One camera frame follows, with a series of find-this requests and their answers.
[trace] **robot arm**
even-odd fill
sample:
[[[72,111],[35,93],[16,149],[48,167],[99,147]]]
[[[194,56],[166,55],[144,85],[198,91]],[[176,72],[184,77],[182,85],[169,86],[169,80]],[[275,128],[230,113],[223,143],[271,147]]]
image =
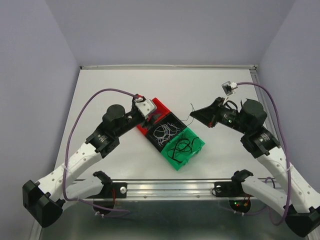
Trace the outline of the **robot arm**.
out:
[[[222,87],[229,99],[237,85],[227,83]],[[289,206],[285,222],[293,232],[305,237],[320,225],[320,194],[307,183],[292,164],[287,169],[286,155],[279,141],[263,127],[267,118],[263,106],[258,101],[247,99],[244,104],[241,103],[242,108],[238,112],[238,107],[232,109],[228,107],[228,102],[218,97],[213,104],[193,111],[190,116],[209,128],[220,123],[243,133],[240,140],[243,147],[268,169],[286,193],[288,192],[287,172],[290,170],[292,204]],[[237,197],[244,192],[255,196],[280,215],[284,214],[287,195],[267,186],[251,172],[247,170],[236,172],[231,181],[216,183],[217,197]]]
[[[37,182],[29,180],[22,187],[23,206],[42,227],[53,224],[66,204],[62,196],[63,174],[66,169],[65,187],[68,198],[77,200],[99,194],[105,182],[97,177],[71,185],[85,170],[105,158],[119,144],[119,137],[139,124],[146,124],[156,105],[144,97],[132,100],[131,111],[126,113],[121,105],[110,106],[96,128],[81,147],[65,163]]]

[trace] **cable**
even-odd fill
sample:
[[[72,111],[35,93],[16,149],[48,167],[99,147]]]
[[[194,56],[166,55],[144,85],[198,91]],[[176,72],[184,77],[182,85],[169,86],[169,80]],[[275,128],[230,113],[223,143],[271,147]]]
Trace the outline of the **cable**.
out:
[[[191,104],[191,107],[192,107],[192,112],[194,112],[194,111],[195,111],[195,108],[194,108],[194,106],[192,105],[192,103],[190,103],[190,104]],[[191,112],[189,113],[189,115],[188,115],[188,117],[187,117],[187,119],[186,119],[186,120],[181,120],[181,121],[182,121],[182,122],[186,122],[186,121],[188,121],[188,120],[189,120],[190,115],[191,115]],[[193,117],[193,118],[192,118],[192,121],[187,125],[187,127],[188,127],[190,124],[192,124],[192,123],[194,122],[194,120],[195,120],[195,118]]]
[[[186,138],[184,137],[183,135],[178,139],[178,141],[176,142],[174,148],[172,149],[169,149],[167,151],[167,156],[169,158],[171,158],[172,160],[178,162],[178,163],[182,163],[182,161],[179,161],[178,159],[175,158],[175,154],[176,154],[176,151],[178,153],[187,153],[187,152],[190,152],[190,153],[193,153],[193,146],[194,146],[194,142],[196,139],[199,139],[199,137],[195,137],[194,139],[192,139],[192,141],[190,142],[190,139],[189,138]],[[185,144],[185,146],[183,148],[180,148],[180,145],[181,144]]]
[[[126,95],[129,95],[133,98],[139,98],[139,96],[137,95],[134,95],[132,93],[129,93],[127,91],[122,91],[122,90],[119,90],[119,89],[115,89],[115,88],[106,88],[106,89],[102,89],[100,91],[97,91],[92,97],[89,98],[89,100],[84,104],[83,108],[81,109],[78,117],[76,118],[73,126],[72,126],[72,129],[71,129],[71,132],[69,134],[69,137],[68,137],[68,140],[67,140],[67,143],[66,143],[66,149],[65,149],[65,157],[64,157],[64,170],[63,170],[63,177],[62,177],[62,193],[63,193],[63,197],[66,201],[78,201],[78,202],[81,202],[81,203],[84,203],[84,204],[87,204],[87,205],[90,205],[92,207],[95,207],[95,208],[98,208],[98,209],[102,209],[102,210],[106,210],[106,211],[111,211],[111,212],[122,212],[123,214],[121,215],[117,215],[117,216],[108,216],[108,218],[119,218],[119,217],[123,217],[127,214],[130,213],[129,210],[125,210],[125,209],[112,209],[112,208],[107,208],[107,207],[102,207],[102,206],[99,206],[99,205],[96,205],[94,203],[91,203],[89,201],[86,201],[86,200],[83,200],[83,199],[78,199],[78,198],[68,198],[67,196],[67,186],[66,186],[66,178],[67,178],[67,169],[68,169],[68,160],[69,160],[69,148],[70,148],[70,142],[71,142],[71,137],[75,131],[75,128],[80,120],[80,117],[81,115],[83,114],[84,110],[86,109],[86,107],[89,105],[89,103],[97,96],[99,95],[100,93],[103,93],[103,92],[107,92],[107,91],[114,91],[114,92],[118,92],[118,93],[121,93],[121,94],[126,94]]]
[[[226,107],[228,107],[230,110],[233,110],[233,109],[229,106],[228,103],[232,104],[232,105],[235,107],[235,110],[238,112],[238,106],[237,106],[237,104],[235,104],[235,102],[233,102],[233,101],[231,101],[231,100],[228,100],[228,101],[226,101],[226,103],[224,104],[224,105],[225,105]]]
[[[244,204],[245,207],[248,206],[248,204],[249,204],[249,202],[250,202],[250,198],[251,198],[251,195],[249,195],[248,200],[247,200],[246,203]]]
[[[180,131],[179,127],[176,127],[173,123],[161,124],[153,131],[153,136],[155,137],[159,146],[163,146],[164,142],[167,142],[171,139],[172,136],[175,136]]]
[[[283,215],[282,215],[282,217],[281,217],[279,222],[275,222],[272,218],[270,218],[272,224],[274,224],[275,226],[279,226],[280,224],[282,224],[285,221],[286,216],[288,214],[289,206],[290,206],[290,198],[291,198],[291,188],[292,188],[292,186],[291,186],[290,160],[289,160],[289,157],[288,157],[288,147],[287,147],[287,142],[286,142],[283,130],[282,130],[281,123],[280,123],[279,112],[278,112],[276,103],[275,103],[274,99],[272,98],[270,92],[264,86],[261,86],[260,84],[253,83],[253,82],[239,82],[239,83],[237,83],[237,85],[238,86],[241,86],[241,85],[253,85],[253,86],[256,86],[256,87],[259,87],[259,88],[263,89],[265,91],[265,93],[268,95],[268,97],[269,97],[269,99],[270,99],[270,101],[272,103],[272,106],[274,108],[275,117],[276,117],[276,123],[278,125],[279,133],[280,133],[280,136],[281,136],[281,139],[282,139],[282,142],[283,142],[283,150],[284,150],[284,153],[286,155],[286,158],[285,158],[286,168],[288,169],[288,171],[287,171],[287,177],[288,177],[288,187],[287,187],[287,189],[288,189],[288,191],[287,191],[287,195],[286,195],[286,203],[285,203],[285,207],[284,207],[284,213],[283,213]]]
[[[113,206],[115,206],[115,204],[116,204],[116,191],[114,188],[112,189],[112,200],[113,200]]]

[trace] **white tabletop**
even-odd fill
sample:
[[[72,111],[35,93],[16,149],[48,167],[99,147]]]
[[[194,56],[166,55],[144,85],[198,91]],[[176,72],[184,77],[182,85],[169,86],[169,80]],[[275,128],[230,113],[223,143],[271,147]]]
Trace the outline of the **white tabletop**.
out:
[[[66,143],[81,108],[97,91],[117,88],[146,98],[157,97],[178,118],[185,120],[192,108],[200,109],[212,104],[217,97],[225,97],[221,84],[252,82],[245,69],[117,69],[81,70],[74,92],[55,167],[64,161]],[[252,86],[240,86],[232,98],[257,100]],[[132,98],[117,92],[98,95],[84,111],[71,140],[70,156],[92,134],[107,108],[112,104],[131,109]],[[188,164],[176,171],[156,148],[137,130],[120,138],[120,145],[106,158],[89,168],[80,178],[85,179],[95,171],[104,171],[112,179],[229,179],[235,171],[247,169],[258,178],[270,174],[244,149],[242,134],[218,124],[207,128],[194,120],[189,126],[205,145]]]

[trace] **white wall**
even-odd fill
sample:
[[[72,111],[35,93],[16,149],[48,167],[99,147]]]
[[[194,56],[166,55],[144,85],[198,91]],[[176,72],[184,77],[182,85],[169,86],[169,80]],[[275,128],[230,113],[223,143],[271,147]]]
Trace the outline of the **white wall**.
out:
[[[257,64],[295,0],[46,0],[82,66]]]
[[[0,239],[25,240],[22,186],[53,169],[79,67],[44,0],[1,0],[0,31]]]
[[[292,163],[320,192],[320,1],[297,0],[259,65]]]

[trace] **cable tie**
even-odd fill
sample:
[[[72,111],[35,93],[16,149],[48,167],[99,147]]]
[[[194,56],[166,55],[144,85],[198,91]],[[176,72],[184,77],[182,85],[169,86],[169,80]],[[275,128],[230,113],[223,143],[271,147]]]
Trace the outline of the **cable tie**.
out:
[[[289,170],[291,170],[294,166],[291,165],[290,167],[288,167],[286,170],[284,170],[283,172],[277,174],[277,175],[273,175],[275,178],[278,177],[278,176],[281,176],[282,174],[285,174],[287,173]]]
[[[65,169],[68,173],[71,173],[71,171],[69,170],[69,168],[67,168],[66,165],[62,165],[62,168]]]

